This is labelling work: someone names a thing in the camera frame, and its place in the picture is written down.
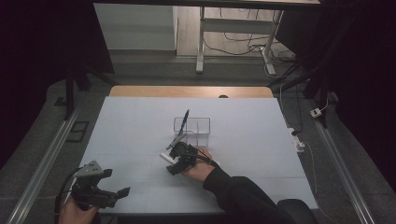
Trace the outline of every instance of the white table surface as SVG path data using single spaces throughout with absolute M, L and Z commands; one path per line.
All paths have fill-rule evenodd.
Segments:
M 174 138 L 173 122 L 190 110 L 191 118 L 210 118 L 208 150 L 229 175 L 244 175 L 277 203 L 301 199 L 318 208 L 303 167 L 274 98 L 107 97 L 81 166 L 92 160 L 113 175 L 98 187 L 131 187 L 104 213 L 218 213 L 211 192 L 182 175 L 170 175 L 160 156 Z

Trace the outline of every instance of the desk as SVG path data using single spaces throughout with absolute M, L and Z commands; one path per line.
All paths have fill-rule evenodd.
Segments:
M 242 95 L 250 92 L 256 98 L 216 98 L 220 93 L 237 96 L 243 89 Z M 200 93 L 205 98 L 196 98 Z M 170 175 L 168 163 L 159 157 L 174 138 L 174 117 L 182 117 L 187 109 L 191 118 L 211 119 L 208 150 L 227 173 L 251 178 L 275 202 L 299 198 L 317 208 L 278 102 L 271 96 L 263 87 L 115 87 L 81 161 L 97 160 L 103 169 L 113 169 L 99 188 L 131 187 L 130 196 L 103 213 L 221 212 L 202 184 Z

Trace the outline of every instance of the human hand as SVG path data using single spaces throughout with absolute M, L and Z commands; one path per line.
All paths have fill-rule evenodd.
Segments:
M 198 155 L 207 156 L 210 160 L 212 160 L 212 155 L 210 155 L 206 149 L 199 149 Z M 208 164 L 206 161 L 197 159 L 195 165 L 189 170 L 182 172 L 182 174 L 204 182 L 210 172 L 212 172 L 214 169 L 215 167 Z
M 91 224 L 99 207 L 93 206 L 87 211 L 82 211 L 77 202 L 70 197 L 61 210 L 58 224 Z

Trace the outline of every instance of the black sleeve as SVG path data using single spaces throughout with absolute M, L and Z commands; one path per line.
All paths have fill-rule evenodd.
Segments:
M 215 194 L 221 209 L 229 215 L 240 218 L 244 223 L 295 223 L 247 177 L 230 177 L 217 167 L 206 178 L 204 189 Z

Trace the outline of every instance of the white wall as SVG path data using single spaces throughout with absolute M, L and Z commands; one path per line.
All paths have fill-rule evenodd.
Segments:
M 108 49 L 176 49 L 176 7 L 94 6 Z

